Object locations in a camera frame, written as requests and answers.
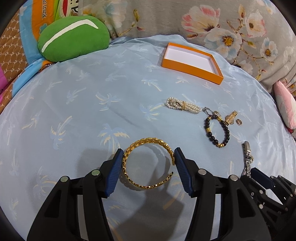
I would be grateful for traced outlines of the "silver metal wristwatch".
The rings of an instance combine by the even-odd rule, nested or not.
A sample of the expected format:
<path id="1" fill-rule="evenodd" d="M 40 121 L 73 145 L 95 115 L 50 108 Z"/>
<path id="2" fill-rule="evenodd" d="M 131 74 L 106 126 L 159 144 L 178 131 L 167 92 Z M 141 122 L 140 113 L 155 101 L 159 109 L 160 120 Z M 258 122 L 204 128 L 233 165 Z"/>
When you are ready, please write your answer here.
<path id="1" fill-rule="evenodd" d="M 243 148 L 243 156 L 244 156 L 244 169 L 243 169 L 242 175 L 251 177 L 251 164 L 253 163 L 253 156 L 251 153 L 249 142 L 245 141 L 242 144 L 242 148 Z"/>

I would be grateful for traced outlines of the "gold metal wristwatch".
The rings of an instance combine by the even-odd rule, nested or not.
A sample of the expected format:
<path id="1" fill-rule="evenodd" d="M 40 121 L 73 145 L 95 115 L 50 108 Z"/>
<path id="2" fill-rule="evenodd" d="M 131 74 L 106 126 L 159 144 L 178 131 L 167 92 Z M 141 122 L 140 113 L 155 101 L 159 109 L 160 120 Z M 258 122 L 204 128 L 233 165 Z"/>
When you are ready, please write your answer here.
<path id="1" fill-rule="evenodd" d="M 234 124 L 234 120 L 235 120 L 237 114 L 238 114 L 238 112 L 234 110 L 232 113 L 230 113 L 229 115 L 227 115 L 225 117 L 225 123 L 226 123 L 226 125 L 233 125 Z"/>

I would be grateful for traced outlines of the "gold chain bangle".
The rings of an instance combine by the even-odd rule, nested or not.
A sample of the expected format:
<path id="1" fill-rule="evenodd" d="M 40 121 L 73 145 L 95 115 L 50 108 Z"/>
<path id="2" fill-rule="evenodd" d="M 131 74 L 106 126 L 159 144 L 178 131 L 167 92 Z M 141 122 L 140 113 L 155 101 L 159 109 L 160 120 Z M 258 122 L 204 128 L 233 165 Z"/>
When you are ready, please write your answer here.
<path id="1" fill-rule="evenodd" d="M 140 147 L 141 145 L 146 145 L 146 144 L 157 144 L 157 145 L 160 145 L 161 147 L 163 147 L 164 149 L 166 149 L 166 151 L 168 152 L 168 154 L 170 155 L 170 158 L 171 158 L 171 164 L 172 165 L 175 165 L 175 157 L 174 157 L 174 153 L 173 153 L 173 150 L 171 149 L 171 147 L 166 143 L 164 142 L 163 140 L 159 139 L 159 138 L 141 138 L 140 140 L 136 140 L 134 143 L 132 143 L 124 152 L 123 154 L 123 158 L 122 158 L 122 171 L 123 171 L 123 174 L 126 178 L 126 180 L 128 180 L 128 182 L 130 184 L 132 184 L 133 186 L 137 187 L 137 188 L 140 188 L 140 189 L 145 189 L 145 190 L 151 190 L 151 189 L 155 189 L 155 188 L 158 188 L 162 185 L 164 185 L 165 183 L 167 183 L 171 177 L 173 176 L 173 172 L 171 172 L 170 174 L 168 174 L 168 176 L 156 183 L 156 184 L 153 184 L 153 185 L 148 185 L 148 186 L 145 186 L 145 185 L 140 185 L 136 182 L 134 182 L 128 175 L 127 171 L 126 171 L 126 162 L 127 162 L 127 159 L 130 155 L 130 153 Z"/>

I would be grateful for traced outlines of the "small gold hoop earring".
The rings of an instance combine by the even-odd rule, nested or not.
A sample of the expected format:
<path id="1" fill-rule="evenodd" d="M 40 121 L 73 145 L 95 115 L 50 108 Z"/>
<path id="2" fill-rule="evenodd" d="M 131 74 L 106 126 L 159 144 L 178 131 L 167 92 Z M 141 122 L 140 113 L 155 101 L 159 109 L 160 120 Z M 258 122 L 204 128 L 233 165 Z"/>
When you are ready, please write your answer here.
<path id="1" fill-rule="evenodd" d="M 240 125 L 242 125 L 242 120 L 236 119 L 236 123 L 240 126 Z"/>

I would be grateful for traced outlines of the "rose gold hoop earring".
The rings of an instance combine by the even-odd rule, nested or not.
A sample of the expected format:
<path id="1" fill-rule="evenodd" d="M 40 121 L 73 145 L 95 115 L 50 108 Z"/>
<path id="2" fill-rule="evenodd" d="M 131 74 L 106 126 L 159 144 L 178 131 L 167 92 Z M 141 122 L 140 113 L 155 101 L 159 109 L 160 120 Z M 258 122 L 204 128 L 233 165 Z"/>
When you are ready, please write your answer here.
<path id="1" fill-rule="evenodd" d="M 218 111 L 213 111 L 213 114 L 217 117 L 218 120 L 222 119 L 221 114 Z"/>

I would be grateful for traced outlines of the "pink pillow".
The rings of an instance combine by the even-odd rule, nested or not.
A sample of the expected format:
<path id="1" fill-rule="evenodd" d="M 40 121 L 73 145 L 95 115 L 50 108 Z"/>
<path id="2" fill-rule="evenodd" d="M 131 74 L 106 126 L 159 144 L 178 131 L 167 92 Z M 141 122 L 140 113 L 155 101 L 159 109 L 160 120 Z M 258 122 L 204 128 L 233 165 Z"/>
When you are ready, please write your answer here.
<path id="1" fill-rule="evenodd" d="M 273 85 L 273 90 L 283 122 L 295 139 L 295 99 L 280 81 Z"/>

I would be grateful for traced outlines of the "light blue palm-print cloth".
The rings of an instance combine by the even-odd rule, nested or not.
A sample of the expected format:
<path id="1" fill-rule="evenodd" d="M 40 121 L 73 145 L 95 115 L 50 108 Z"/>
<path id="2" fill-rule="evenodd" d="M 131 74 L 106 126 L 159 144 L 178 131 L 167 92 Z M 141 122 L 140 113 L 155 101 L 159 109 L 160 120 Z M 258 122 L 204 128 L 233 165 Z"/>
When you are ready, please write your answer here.
<path id="1" fill-rule="evenodd" d="M 242 173 L 248 141 L 256 168 L 295 181 L 295 141 L 269 93 L 218 53 L 220 85 L 163 68 L 170 42 L 187 45 L 178 35 L 120 38 L 106 50 L 56 63 L 5 107 L 1 208 L 21 237 L 62 176 L 83 177 L 141 138 L 181 148 L 220 177 Z M 234 124 L 226 125 L 234 110 Z"/>

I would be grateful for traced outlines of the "orange shallow cardboard box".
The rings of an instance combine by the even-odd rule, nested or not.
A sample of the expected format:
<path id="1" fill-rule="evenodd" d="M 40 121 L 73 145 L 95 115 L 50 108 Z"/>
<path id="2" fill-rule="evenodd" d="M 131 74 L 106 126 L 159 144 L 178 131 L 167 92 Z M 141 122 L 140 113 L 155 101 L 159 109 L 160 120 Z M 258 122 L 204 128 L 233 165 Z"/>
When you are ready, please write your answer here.
<path id="1" fill-rule="evenodd" d="M 211 54 L 172 42 L 167 45 L 162 67 L 193 75 L 217 85 L 220 85 L 224 79 Z"/>

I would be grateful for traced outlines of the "grey floral blanket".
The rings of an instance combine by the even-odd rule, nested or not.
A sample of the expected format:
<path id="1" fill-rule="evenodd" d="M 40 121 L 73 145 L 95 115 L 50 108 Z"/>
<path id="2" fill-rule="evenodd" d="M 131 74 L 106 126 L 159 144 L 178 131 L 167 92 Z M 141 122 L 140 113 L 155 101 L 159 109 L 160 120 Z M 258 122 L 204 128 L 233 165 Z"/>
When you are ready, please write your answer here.
<path id="1" fill-rule="evenodd" d="M 295 93 L 295 33 L 273 1 L 79 1 L 112 38 L 180 35 L 242 68 L 267 90 Z"/>

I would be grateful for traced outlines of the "colourful printed bedsheet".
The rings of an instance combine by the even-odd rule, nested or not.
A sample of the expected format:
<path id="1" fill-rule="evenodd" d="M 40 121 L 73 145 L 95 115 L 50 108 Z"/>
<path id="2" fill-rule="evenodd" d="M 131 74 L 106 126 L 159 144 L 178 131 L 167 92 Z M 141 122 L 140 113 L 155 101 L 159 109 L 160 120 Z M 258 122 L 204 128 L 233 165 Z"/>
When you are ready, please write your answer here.
<path id="1" fill-rule="evenodd" d="M 40 54 L 37 43 L 49 24 L 78 14 L 78 1 L 26 1 L 1 35 L 1 110 L 38 72 L 52 62 Z"/>

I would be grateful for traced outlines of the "green plush pillow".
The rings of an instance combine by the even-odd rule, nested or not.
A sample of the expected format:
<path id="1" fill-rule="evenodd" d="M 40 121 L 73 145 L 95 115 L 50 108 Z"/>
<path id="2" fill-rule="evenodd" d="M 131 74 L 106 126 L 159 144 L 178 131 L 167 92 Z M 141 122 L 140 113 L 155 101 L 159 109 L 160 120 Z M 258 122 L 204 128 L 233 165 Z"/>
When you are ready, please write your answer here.
<path id="1" fill-rule="evenodd" d="M 51 62 L 62 62 L 108 47 L 106 25 L 93 16 L 68 16 L 56 20 L 41 32 L 38 49 Z"/>

